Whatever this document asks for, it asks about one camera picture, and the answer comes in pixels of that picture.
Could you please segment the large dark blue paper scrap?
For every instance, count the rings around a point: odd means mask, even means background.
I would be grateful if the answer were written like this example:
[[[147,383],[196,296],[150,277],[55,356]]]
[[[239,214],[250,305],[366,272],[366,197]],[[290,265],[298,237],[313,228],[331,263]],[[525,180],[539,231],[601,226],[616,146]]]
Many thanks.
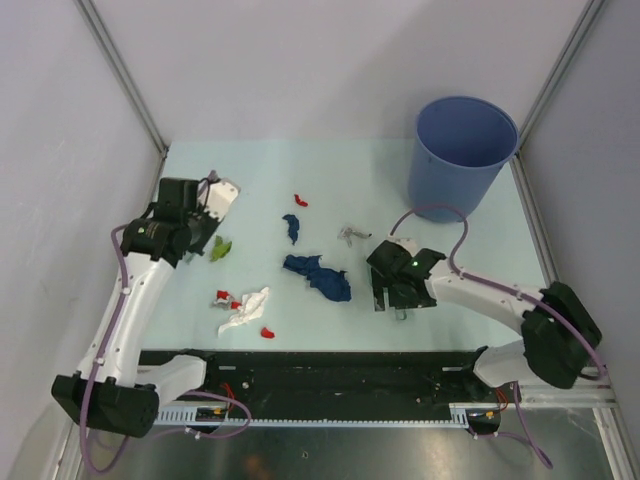
[[[332,302],[350,302],[352,292],[344,270],[334,270],[320,265],[320,255],[287,255],[283,262],[285,270],[303,276],[312,289],[318,290]]]

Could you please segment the small dark blue paper scrap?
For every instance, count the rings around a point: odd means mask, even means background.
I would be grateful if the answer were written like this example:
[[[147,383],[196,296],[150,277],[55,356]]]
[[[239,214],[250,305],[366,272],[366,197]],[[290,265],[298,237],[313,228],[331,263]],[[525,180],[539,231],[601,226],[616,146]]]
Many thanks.
[[[294,214],[285,214],[282,219],[287,223],[287,236],[295,245],[299,239],[300,221]]]

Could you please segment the small red scrap top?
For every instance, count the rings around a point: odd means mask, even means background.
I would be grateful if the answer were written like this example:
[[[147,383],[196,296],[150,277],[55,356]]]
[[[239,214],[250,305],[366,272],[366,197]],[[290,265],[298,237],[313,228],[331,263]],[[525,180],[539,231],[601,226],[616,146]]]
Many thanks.
[[[299,206],[301,206],[303,208],[306,208],[306,207],[309,206],[309,204],[304,199],[302,199],[298,194],[294,195],[294,200],[295,200],[297,205],[299,205]]]

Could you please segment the blue plastic waste bin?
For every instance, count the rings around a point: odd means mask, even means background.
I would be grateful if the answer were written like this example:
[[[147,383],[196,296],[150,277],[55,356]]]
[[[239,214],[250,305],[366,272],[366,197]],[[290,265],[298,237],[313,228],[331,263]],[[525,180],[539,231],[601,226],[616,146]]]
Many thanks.
[[[417,115],[408,196],[415,213],[459,222],[479,206],[520,144],[503,109],[483,99],[448,96]]]

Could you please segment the green plastic dustpan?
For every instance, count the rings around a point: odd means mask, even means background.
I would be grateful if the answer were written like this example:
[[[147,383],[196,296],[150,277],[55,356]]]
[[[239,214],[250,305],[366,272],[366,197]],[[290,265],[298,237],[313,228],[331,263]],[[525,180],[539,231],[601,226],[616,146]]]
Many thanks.
[[[408,311],[403,308],[395,309],[395,317],[398,321],[406,321],[409,318]]]

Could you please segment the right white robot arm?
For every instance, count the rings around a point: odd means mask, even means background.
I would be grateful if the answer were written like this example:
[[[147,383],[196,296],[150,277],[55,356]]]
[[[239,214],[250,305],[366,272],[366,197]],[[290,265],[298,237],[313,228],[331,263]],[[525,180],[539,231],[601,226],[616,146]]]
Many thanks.
[[[542,289],[505,286],[460,267],[409,239],[387,239],[367,259],[376,307],[383,310],[459,305],[508,327],[520,338],[481,349],[461,376],[463,393],[484,401],[497,387],[539,378],[568,390],[580,378],[602,333],[574,290],[561,282]]]

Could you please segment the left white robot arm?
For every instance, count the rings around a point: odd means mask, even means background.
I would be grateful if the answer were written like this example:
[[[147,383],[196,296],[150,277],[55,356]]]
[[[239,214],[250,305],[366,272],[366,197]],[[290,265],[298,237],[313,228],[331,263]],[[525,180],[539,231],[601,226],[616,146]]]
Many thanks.
[[[113,235],[119,270],[100,326],[76,371],[51,387],[77,425],[142,438],[160,408],[187,391],[202,400],[219,392],[220,374],[193,351],[146,373],[138,365],[168,280],[184,257],[204,254],[239,193],[226,178],[165,177],[144,213]]]

